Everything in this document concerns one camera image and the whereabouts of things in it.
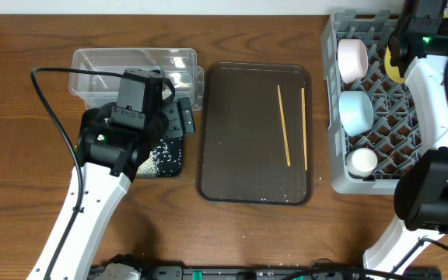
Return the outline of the yellow plate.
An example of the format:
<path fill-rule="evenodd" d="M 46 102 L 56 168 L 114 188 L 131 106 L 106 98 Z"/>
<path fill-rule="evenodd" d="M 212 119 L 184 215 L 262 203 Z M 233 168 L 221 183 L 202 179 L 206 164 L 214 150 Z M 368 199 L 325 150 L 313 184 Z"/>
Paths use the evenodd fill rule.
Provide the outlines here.
<path fill-rule="evenodd" d="M 385 69 L 395 82 L 404 82 L 404 74 L 415 58 L 446 56 L 448 52 L 448 16 L 439 12 L 403 12 L 390 35 L 385 54 Z"/>

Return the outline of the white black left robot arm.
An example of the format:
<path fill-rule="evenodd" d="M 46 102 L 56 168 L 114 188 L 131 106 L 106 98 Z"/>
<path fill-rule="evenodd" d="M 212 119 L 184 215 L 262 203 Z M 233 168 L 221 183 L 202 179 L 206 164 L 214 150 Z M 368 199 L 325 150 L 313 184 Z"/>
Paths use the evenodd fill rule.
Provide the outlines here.
<path fill-rule="evenodd" d="M 31 279 L 85 279 L 108 222 L 134 181 L 138 168 L 166 139 L 194 133 L 191 105 L 176 99 L 172 81 L 160 70 L 127 68 L 117 74 L 117 99 L 82 115 L 77 144 L 30 77 L 46 111 L 72 155 L 68 194 Z"/>

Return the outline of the light blue bowl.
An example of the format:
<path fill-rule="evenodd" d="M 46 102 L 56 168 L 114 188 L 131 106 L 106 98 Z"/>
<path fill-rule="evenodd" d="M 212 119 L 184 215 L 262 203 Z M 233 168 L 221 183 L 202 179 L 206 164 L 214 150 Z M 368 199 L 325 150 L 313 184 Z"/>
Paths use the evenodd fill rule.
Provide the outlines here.
<path fill-rule="evenodd" d="M 340 95 L 341 125 L 348 136 L 360 135 L 373 126 L 373 106 L 363 91 L 344 91 Z"/>

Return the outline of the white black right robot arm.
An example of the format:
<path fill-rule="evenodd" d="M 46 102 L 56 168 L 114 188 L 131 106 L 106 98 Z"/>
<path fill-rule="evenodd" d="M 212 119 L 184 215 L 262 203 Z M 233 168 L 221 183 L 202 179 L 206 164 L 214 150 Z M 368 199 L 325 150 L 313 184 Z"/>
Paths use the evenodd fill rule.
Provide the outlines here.
<path fill-rule="evenodd" d="M 395 217 L 363 254 L 363 278 L 398 279 L 448 234 L 448 1 L 406 1 L 388 40 L 390 64 L 410 91 L 422 155 L 397 182 Z"/>

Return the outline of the white cup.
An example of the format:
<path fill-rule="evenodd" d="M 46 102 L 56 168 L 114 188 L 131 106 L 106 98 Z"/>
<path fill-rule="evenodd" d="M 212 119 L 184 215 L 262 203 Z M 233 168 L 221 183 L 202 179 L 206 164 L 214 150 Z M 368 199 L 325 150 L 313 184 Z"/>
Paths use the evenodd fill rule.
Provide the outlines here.
<path fill-rule="evenodd" d="M 376 153 L 368 148 L 359 148 L 345 157 L 348 172 L 352 177 L 366 178 L 376 169 Z"/>

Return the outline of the rice pile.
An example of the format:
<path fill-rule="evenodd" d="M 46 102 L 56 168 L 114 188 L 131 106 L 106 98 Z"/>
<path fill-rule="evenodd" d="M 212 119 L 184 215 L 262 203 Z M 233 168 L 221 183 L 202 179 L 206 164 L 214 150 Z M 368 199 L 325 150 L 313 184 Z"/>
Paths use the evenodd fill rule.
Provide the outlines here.
<path fill-rule="evenodd" d="M 149 158 L 138 168 L 137 177 L 176 177 L 183 165 L 183 142 L 181 138 L 161 140 L 149 153 Z"/>

